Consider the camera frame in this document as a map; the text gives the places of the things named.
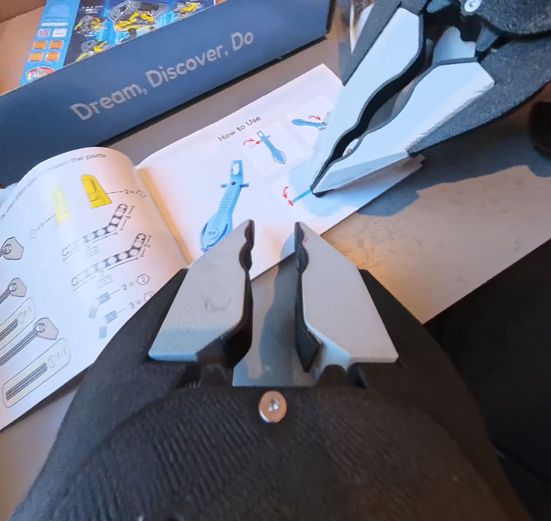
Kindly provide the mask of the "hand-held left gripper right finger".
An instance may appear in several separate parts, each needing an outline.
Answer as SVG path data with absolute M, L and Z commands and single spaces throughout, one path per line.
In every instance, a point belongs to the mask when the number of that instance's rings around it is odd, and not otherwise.
M 295 343 L 304 372 L 391 364 L 398 353 L 360 270 L 303 222 L 294 227 Z

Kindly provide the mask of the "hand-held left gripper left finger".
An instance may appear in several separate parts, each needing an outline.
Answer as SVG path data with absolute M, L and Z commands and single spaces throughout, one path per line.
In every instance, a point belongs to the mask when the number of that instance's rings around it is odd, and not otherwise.
M 191 264 L 149 350 L 155 360 L 238 363 L 252 344 L 248 219 Z

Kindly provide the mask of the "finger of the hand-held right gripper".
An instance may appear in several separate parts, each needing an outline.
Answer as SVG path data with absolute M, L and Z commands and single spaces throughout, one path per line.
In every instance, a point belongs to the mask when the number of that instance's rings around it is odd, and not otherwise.
M 400 109 L 385 124 L 366 132 L 352 152 L 333 162 L 321 177 L 321 193 L 335 190 L 408 157 L 411 146 L 494 86 L 476 57 L 476 44 L 448 28 L 436 43 L 429 69 L 400 94 Z
M 367 131 L 375 113 L 408 84 L 423 64 L 425 49 L 422 15 L 396 9 L 352 76 L 341 90 L 323 140 L 316 147 L 319 163 L 311 190 L 315 196 L 342 187 L 331 183 L 351 142 Z

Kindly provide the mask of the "printed instruction booklet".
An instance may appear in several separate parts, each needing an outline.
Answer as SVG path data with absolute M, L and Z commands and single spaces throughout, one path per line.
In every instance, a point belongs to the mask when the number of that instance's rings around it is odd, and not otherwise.
M 307 176 L 342 89 L 323 64 L 138 166 L 84 148 L 33 168 L 1 204 L 1 428 L 85 370 L 178 270 L 245 219 L 252 278 L 422 166 L 399 161 L 315 198 Z

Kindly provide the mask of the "blue robot kit box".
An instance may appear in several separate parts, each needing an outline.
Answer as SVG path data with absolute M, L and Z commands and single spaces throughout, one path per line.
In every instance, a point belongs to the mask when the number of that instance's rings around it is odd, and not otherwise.
M 227 0 L 1 95 L 1 184 L 328 33 L 332 0 Z

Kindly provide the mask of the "grey desk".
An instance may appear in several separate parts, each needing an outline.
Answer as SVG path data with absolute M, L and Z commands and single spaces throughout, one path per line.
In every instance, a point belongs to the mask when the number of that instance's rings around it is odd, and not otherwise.
M 340 75 L 349 54 L 348 30 L 258 70 L 221 91 L 169 112 L 154 124 L 112 142 L 135 161 L 243 107 L 319 63 Z M 550 161 L 526 134 L 531 103 L 490 125 L 423 153 L 423 167 L 324 234 L 324 239 L 367 269 L 422 323 L 550 239 Z M 283 261 L 253 281 L 253 344 L 235 369 L 238 385 L 304 381 L 291 355 L 295 261 Z M 47 453 L 82 379 L 73 379 L 22 420 L 1 432 L 31 441 Z

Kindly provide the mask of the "person's black garment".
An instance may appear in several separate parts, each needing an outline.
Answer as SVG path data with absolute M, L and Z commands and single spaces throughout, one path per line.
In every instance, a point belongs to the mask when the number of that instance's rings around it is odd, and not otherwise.
M 424 324 L 534 520 L 550 520 L 550 241 Z

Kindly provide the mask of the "blue printed leaflet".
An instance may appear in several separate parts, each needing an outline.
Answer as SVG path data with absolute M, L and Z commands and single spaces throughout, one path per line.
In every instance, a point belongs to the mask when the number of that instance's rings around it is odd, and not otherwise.
M 20 85 L 181 21 L 217 0 L 47 0 Z

